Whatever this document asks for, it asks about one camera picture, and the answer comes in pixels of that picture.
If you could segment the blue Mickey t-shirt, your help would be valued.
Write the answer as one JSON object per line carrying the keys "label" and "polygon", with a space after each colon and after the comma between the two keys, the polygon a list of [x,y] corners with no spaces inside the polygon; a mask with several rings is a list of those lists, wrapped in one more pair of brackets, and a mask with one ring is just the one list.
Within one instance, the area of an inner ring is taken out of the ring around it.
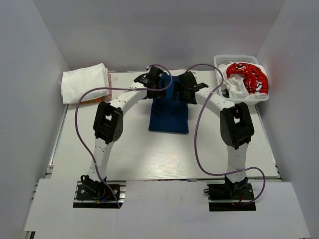
{"label": "blue Mickey t-shirt", "polygon": [[172,82],[172,85],[166,90],[165,98],[153,99],[149,131],[188,134],[188,105],[172,100],[174,84],[180,79],[167,73],[163,73],[162,79],[166,84]]}

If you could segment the white t-shirt with red print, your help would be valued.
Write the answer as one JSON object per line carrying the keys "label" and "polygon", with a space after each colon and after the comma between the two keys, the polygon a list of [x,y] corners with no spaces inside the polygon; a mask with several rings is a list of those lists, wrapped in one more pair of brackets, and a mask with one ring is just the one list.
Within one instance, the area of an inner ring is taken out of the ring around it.
{"label": "white t-shirt with red print", "polygon": [[222,95],[231,99],[264,99],[269,95],[269,81],[263,66],[231,62],[218,66],[224,77]]}

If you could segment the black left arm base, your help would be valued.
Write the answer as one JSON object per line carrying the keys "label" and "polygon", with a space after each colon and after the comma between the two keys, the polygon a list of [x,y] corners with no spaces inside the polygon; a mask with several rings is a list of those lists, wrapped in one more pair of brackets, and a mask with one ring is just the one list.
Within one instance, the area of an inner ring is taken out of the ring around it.
{"label": "black left arm base", "polygon": [[88,187],[84,186],[82,182],[78,181],[74,200],[73,208],[84,209],[119,209],[125,199],[126,181],[110,181],[109,186],[112,188],[118,203],[110,189],[102,184],[102,188],[97,193],[94,193]]}

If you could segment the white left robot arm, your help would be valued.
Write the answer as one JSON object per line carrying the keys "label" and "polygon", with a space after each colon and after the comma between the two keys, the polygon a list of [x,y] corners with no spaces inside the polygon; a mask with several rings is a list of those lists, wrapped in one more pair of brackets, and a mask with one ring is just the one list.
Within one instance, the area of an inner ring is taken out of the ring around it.
{"label": "white left robot arm", "polygon": [[151,66],[147,73],[134,79],[128,91],[123,92],[114,100],[98,104],[93,123],[95,136],[94,158],[88,170],[87,177],[93,182],[88,187],[88,193],[95,199],[105,194],[105,186],[100,183],[105,181],[107,164],[111,149],[122,133],[124,115],[139,100],[147,98],[164,97],[165,80],[161,77],[164,71],[156,66]]}

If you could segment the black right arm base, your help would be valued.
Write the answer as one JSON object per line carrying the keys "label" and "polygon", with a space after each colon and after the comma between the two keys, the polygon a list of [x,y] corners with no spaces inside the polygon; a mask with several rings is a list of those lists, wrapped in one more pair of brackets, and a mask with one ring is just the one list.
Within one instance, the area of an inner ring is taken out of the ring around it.
{"label": "black right arm base", "polygon": [[208,184],[203,193],[208,196],[210,212],[256,211],[255,202],[248,204],[255,198],[250,183],[235,192],[232,192],[225,183]]}

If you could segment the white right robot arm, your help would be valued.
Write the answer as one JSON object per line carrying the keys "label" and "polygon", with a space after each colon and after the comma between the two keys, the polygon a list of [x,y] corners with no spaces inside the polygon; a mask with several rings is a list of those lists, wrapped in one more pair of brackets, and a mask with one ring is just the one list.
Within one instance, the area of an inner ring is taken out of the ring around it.
{"label": "white right robot arm", "polygon": [[[247,184],[246,152],[254,135],[254,127],[248,106],[234,103],[219,96],[215,91],[209,90],[205,83],[197,83],[192,72],[186,71],[178,76],[179,82],[174,88],[174,96],[188,104],[200,104],[200,110],[194,133],[194,152],[199,168],[207,175],[224,176],[228,182],[225,186],[226,195],[232,199],[243,193],[243,186]],[[227,171],[225,173],[209,173],[203,169],[199,162],[197,152],[197,135],[201,116],[205,109],[210,110],[219,117],[220,135],[227,145]]]}

